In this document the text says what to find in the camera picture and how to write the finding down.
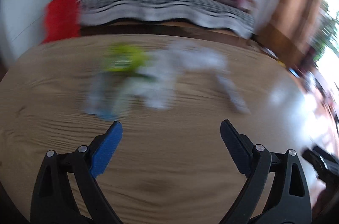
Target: metal screw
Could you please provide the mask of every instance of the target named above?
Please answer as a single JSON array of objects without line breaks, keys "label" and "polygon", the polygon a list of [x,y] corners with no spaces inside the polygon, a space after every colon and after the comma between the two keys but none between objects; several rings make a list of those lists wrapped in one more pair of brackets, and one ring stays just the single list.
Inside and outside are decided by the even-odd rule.
[{"label": "metal screw", "polygon": [[52,157],[54,155],[54,151],[47,151],[46,156]]},{"label": "metal screw", "polygon": [[255,146],[255,149],[256,149],[257,151],[264,151],[264,150],[265,150],[265,147],[264,147],[263,145],[256,145],[256,146]]},{"label": "metal screw", "polygon": [[78,148],[78,151],[79,152],[85,152],[87,150],[87,146],[80,146],[79,148]]},{"label": "metal screw", "polygon": [[296,156],[297,155],[296,151],[293,150],[293,149],[289,150],[289,154],[292,155],[292,156]]}]

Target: green plant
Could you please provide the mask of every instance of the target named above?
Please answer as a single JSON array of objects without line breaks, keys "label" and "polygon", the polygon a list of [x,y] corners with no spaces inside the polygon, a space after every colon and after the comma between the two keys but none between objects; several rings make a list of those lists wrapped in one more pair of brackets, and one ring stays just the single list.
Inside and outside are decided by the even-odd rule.
[{"label": "green plant", "polygon": [[[328,11],[328,4],[327,2],[323,3],[322,6]],[[314,56],[314,62],[317,62],[325,52],[326,46],[333,47],[332,43],[337,43],[337,27],[336,25],[339,24],[339,11],[337,12],[336,18],[332,18],[329,15],[323,17],[320,23],[320,27],[316,32],[313,38],[313,47],[316,50],[316,55]]]}]

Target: wooden table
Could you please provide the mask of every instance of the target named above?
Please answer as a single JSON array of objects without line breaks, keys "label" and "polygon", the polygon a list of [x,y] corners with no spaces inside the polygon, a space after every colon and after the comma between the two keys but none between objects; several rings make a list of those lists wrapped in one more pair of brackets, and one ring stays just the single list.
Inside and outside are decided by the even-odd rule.
[{"label": "wooden table", "polygon": [[[177,39],[117,35],[65,40],[29,50],[8,71],[0,83],[0,180],[27,218],[46,151],[74,151],[111,124],[83,111],[105,48],[123,41],[158,49]],[[235,112],[208,72],[180,76],[169,110],[133,106],[129,117],[120,120],[122,141],[106,172],[97,178],[124,223],[221,220],[245,182],[220,137],[224,119],[270,151],[285,153],[293,148],[300,152],[311,142],[310,110],[275,60],[226,44],[193,41],[228,57],[230,77],[251,114]],[[302,163],[311,183],[314,172]],[[71,183],[81,212],[88,214],[72,177]]]}]

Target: blue gripper pad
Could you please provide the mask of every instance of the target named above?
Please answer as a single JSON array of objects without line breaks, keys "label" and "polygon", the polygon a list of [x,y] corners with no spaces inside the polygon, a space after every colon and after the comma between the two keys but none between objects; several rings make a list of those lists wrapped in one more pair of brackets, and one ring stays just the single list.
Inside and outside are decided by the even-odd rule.
[{"label": "blue gripper pad", "polygon": [[239,134],[229,120],[221,123],[220,135],[238,171],[248,178],[251,175],[253,143],[246,135]]},{"label": "blue gripper pad", "polygon": [[122,138],[122,125],[117,123],[115,126],[110,127],[107,132],[108,135],[92,156],[92,166],[89,171],[94,179],[96,179],[99,174],[104,173],[114,151],[119,145]]}]

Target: white cabinet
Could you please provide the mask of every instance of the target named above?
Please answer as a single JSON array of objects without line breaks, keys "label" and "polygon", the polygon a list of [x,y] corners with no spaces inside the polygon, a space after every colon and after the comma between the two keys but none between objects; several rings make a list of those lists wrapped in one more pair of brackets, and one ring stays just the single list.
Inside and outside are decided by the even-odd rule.
[{"label": "white cabinet", "polygon": [[0,0],[3,26],[14,60],[45,38],[45,7],[52,0]]}]

